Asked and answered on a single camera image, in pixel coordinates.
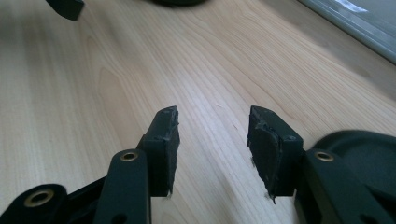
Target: wood grain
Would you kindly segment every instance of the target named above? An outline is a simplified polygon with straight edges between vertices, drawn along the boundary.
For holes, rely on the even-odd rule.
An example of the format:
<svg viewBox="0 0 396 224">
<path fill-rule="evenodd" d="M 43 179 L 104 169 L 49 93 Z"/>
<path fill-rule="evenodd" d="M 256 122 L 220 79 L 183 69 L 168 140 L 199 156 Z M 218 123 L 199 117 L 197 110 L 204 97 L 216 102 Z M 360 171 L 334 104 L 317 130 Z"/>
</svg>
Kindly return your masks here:
<svg viewBox="0 0 396 224">
<path fill-rule="evenodd" d="M 167 8 L 87 1 L 67 21 L 45 1 L 0 1 L 0 211 L 25 190 L 69 192 L 135 147 L 177 105 L 181 145 L 153 223 L 295 223 L 246 146 L 251 105 L 309 149 L 327 133 L 396 135 L 396 67 L 297 1 L 211 0 Z"/>
</svg>

